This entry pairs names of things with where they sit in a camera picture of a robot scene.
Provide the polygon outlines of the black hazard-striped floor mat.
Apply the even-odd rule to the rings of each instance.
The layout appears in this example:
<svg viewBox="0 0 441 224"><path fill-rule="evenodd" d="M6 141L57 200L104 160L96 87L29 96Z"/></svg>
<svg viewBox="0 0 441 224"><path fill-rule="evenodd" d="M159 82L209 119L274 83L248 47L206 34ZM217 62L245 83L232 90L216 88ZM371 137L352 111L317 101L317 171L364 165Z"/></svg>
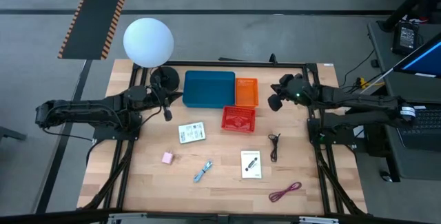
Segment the black hazard-striped floor mat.
<svg viewBox="0 0 441 224"><path fill-rule="evenodd" d="M124 3L125 0L80 0L58 58L107 59Z"/></svg>

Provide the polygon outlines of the white globe table lamp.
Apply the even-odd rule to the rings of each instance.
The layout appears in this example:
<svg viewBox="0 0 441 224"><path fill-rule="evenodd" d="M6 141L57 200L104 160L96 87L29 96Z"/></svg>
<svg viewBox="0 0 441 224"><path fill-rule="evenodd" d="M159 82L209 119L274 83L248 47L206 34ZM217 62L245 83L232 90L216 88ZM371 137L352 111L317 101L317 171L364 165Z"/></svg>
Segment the white globe table lamp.
<svg viewBox="0 0 441 224"><path fill-rule="evenodd" d="M178 89L178 72L169 66L174 51L171 30L158 19L141 18L133 21L123 35L123 48L127 57L135 64L152 69L150 83L159 83L170 91Z"/></svg>

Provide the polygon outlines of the white box with grey print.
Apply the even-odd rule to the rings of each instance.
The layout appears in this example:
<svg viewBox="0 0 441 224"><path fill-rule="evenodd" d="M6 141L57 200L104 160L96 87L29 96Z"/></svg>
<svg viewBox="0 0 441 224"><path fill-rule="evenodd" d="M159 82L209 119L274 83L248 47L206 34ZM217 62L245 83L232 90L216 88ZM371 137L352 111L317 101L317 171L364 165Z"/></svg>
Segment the white box with grey print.
<svg viewBox="0 0 441 224"><path fill-rule="evenodd" d="M178 127L180 144L202 141L206 139L203 122L180 125Z"/></svg>

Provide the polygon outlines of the grey chair foot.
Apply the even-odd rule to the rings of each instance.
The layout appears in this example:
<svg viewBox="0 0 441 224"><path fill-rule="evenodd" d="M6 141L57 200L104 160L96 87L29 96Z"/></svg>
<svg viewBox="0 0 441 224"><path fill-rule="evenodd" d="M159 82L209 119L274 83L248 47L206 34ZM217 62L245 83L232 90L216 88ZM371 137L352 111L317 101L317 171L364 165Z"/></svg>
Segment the grey chair foot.
<svg viewBox="0 0 441 224"><path fill-rule="evenodd" d="M3 138L12 138L12 139L16 139L19 141L24 141L27 138L27 135L0 126L0 141Z"/></svg>

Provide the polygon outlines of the dark laptop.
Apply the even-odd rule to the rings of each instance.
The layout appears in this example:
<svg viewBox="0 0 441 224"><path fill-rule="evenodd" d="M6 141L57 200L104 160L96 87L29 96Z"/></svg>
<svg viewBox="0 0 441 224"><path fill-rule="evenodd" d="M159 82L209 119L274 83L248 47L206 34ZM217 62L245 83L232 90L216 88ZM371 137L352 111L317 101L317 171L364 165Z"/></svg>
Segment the dark laptop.
<svg viewBox="0 0 441 224"><path fill-rule="evenodd" d="M441 105L415 105L416 119L410 129L398 129L404 147L441 152Z"/></svg>

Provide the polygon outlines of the black desk stand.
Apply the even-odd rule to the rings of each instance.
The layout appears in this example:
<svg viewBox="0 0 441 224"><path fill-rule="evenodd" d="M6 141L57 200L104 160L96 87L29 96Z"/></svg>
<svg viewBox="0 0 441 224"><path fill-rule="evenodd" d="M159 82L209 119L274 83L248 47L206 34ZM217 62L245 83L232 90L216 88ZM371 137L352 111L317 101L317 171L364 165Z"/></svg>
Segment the black desk stand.
<svg viewBox="0 0 441 224"><path fill-rule="evenodd" d="M379 28L384 32L390 32L395 25L408 14L421 0L405 0L396 11L394 11L385 21L378 21Z"/></svg>

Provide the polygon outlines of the thin white rod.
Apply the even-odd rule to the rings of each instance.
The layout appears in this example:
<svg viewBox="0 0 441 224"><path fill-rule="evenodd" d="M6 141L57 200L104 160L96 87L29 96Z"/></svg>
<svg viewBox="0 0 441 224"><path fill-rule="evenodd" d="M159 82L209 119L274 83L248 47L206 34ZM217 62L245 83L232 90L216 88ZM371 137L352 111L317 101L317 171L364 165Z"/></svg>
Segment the thin white rod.
<svg viewBox="0 0 441 224"><path fill-rule="evenodd" d="M391 72L393 72L393 68L389 69L388 71L382 73L380 76L376 77L376 80L371 82L370 85L365 90L368 90L369 88L372 88L375 84L379 83L381 80L383 80Z"/></svg>

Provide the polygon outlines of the white card reader box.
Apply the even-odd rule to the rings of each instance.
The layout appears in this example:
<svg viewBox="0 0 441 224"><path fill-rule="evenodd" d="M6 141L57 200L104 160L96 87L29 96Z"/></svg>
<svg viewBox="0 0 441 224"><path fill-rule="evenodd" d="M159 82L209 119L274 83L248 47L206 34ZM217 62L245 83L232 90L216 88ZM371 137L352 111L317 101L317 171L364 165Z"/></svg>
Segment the white card reader box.
<svg viewBox="0 0 441 224"><path fill-rule="evenodd" d="M240 152L241 175L243 179L262 179L259 151L243 150Z"/></svg>

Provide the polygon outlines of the black power adapter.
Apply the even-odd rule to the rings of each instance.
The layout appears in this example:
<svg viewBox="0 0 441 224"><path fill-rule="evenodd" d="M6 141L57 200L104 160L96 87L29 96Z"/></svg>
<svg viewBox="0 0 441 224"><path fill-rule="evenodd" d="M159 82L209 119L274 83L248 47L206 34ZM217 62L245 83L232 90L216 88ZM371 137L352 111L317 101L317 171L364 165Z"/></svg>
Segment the black power adapter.
<svg viewBox="0 0 441 224"><path fill-rule="evenodd" d="M394 54L407 56L418 45L419 26L410 22L400 22L396 25L391 51Z"/></svg>

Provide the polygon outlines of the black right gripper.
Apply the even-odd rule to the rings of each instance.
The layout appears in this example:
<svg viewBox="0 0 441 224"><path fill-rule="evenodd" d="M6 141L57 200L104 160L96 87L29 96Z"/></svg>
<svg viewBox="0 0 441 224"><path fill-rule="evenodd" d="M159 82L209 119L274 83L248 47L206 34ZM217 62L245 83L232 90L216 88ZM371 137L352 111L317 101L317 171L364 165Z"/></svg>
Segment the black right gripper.
<svg viewBox="0 0 441 224"><path fill-rule="evenodd" d="M270 87L282 100L303 106L312 104L312 86L302 74L285 74L280 79L280 84L271 84Z"/></svg>

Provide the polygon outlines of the orange slotted plastic basket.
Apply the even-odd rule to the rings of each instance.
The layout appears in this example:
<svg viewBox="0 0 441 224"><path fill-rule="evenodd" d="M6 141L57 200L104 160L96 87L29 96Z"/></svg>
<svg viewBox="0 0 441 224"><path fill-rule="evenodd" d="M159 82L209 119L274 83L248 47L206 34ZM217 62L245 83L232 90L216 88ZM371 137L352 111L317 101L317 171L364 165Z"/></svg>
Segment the orange slotted plastic basket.
<svg viewBox="0 0 441 224"><path fill-rule="evenodd" d="M236 78L235 104L242 108L258 106L258 80L256 78Z"/></svg>

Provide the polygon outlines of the computer monitor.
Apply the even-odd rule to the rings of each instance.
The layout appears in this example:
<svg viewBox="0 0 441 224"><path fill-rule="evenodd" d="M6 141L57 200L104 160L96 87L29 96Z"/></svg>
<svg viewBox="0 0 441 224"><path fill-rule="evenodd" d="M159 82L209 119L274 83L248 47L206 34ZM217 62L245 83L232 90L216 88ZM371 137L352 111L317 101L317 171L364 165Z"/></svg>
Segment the computer monitor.
<svg viewBox="0 0 441 224"><path fill-rule="evenodd" d="M441 78L441 33L397 63L393 71Z"/></svg>

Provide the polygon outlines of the silver aluminium bracket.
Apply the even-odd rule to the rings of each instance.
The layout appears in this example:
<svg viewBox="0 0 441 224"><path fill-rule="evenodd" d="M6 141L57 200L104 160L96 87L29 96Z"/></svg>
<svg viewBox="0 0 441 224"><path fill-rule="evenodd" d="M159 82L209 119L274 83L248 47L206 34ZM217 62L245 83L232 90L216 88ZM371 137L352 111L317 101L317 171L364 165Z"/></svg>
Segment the silver aluminium bracket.
<svg viewBox="0 0 441 224"><path fill-rule="evenodd" d="M110 214L108 216L107 221L110 224L122 224L123 221L133 221L133 220L141 220L147 218L146 213L117 213L117 214Z"/></svg>
<svg viewBox="0 0 441 224"><path fill-rule="evenodd" d="M336 218L300 216L298 224L339 224Z"/></svg>

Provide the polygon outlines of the grey side desk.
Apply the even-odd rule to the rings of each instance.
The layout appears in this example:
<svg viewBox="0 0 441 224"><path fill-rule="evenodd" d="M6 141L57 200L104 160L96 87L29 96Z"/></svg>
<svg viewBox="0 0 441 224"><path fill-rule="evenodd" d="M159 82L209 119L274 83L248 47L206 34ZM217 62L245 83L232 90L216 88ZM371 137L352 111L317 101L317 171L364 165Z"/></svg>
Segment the grey side desk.
<svg viewBox="0 0 441 224"><path fill-rule="evenodd" d="M382 31L376 22L369 23L367 28L380 69L386 72L403 59L391 51L393 33ZM412 103L441 104L441 79L391 72L384 78L384 82L385 86L372 93L401 96ZM384 130L391 150L387 165L394 183L401 179L441 181L441 152L406 148L397 129L387 126Z"/></svg>

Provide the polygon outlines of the black aluminium table frame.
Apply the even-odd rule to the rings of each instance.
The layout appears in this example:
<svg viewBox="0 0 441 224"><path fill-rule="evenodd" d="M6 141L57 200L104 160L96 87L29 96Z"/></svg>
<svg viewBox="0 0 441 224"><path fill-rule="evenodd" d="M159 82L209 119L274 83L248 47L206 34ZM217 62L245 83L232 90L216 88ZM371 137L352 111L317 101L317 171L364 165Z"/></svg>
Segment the black aluminium table frame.
<svg viewBox="0 0 441 224"><path fill-rule="evenodd" d="M307 109L286 104L273 112L266 100L270 85L284 74L306 72L336 85L332 65L177 61L177 72L231 71L240 78L258 80L259 104L252 133L221 128L220 109L189 108L182 101L171 105L172 120L158 110L143 113L146 124L134 142L128 173L119 177L107 202L123 210L173 216L195 214L208 223L244 218L296 219L322 216L335 210L333 190L321 188L314 148L307 131ZM206 139L180 144L178 127L203 122ZM259 151L262 179L243 179L240 152ZM171 152L173 162L161 162Z"/></svg>

